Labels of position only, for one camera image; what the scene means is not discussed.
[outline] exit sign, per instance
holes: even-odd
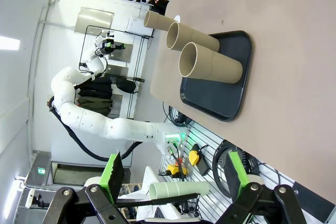
[[[44,168],[38,167],[37,172],[41,175],[44,175],[46,173],[46,170]]]

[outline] beige tabletop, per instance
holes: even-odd
[[[175,15],[207,34],[250,34],[245,101],[231,122],[182,103],[165,31],[152,94],[336,203],[336,0],[172,0],[166,16]]]

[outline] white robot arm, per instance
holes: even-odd
[[[115,140],[131,140],[153,142],[163,155],[169,155],[175,147],[167,141],[167,135],[183,135],[184,128],[170,123],[140,122],[125,118],[110,119],[99,113],[83,109],[74,104],[74,84],[81,84],[104,71],[100,56],[108,54],[107,46],[100,44],[98,48],[90,48],[83,53],[83,59],[91,73],[81,73],[77,69],[66,67],[51,81],[54,93],[54,107],[62,122],[81,131],[100,135]]]

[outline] white wall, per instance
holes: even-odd
[[[0,223],[13,222],[19,194],[5,220],[8,191],[14,177],[26,176],[29,169],[29,69],[37,24],[47,4],[48,0],[0,0],[0,36],[20,40],[18,51],[0,50]]]
[[[95,165],[103,163],[85,154],[48,112],[46,106],[46,101],[52,96],[50,82],[55,74],[66,66],[78,68],[84,34],[74,33],[69,28],[75,26],[81,7],[113,12],[112,28],[126,30],[129,18],[144,18],[148,6],[125,0],[59,0],[50,7],[47,23],[58,26],[46,24],[39,52],[35,79],[35,149],[51,151],[55,161]],[[133,44],[133,52],[137,55],[135,47],[139,47],[139,41],[134,36],[115,33],[115,39]],[[89,40],[85,47],[92,45]],[[75,133],[88,149],[105,157],[115,153],[117,148],[124,152],[131,144],[129,141],[113,141],[78,131]],[[130,165],[130,159],[123,163]]]
[[[17,175],[26,176],[29,171],[28,141],[26,124],[19,130],[6,149],[0,154],[0,223],[13,223],[15,209],[20,197],[18,192],[6,220],[3,211],[7,204],[8,192]]]

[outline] cardboard tube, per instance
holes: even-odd
[[[162,199],[193,193],[207,195],[209,193],[208,182],[164,182],[152,183],[149,186],[150,199]]]
[[[226,83],[236,83],[243,74],[239,61],[193,42],[183,48],[179,70],[183,77]]]
[[[219,41],[208,34],[204,34],[186,25],[174,22],[167,33],[166,45],[168,49],[182,51],[189,42],[195,42],[218,52]]]
[[[166,16],[160,15],[159,13],[149,10],[146,13],[145,19],[143,21],[143,26],[168,31],[170,25],[174,22],[175,20],[173,20],[172,18],[168,18]]]

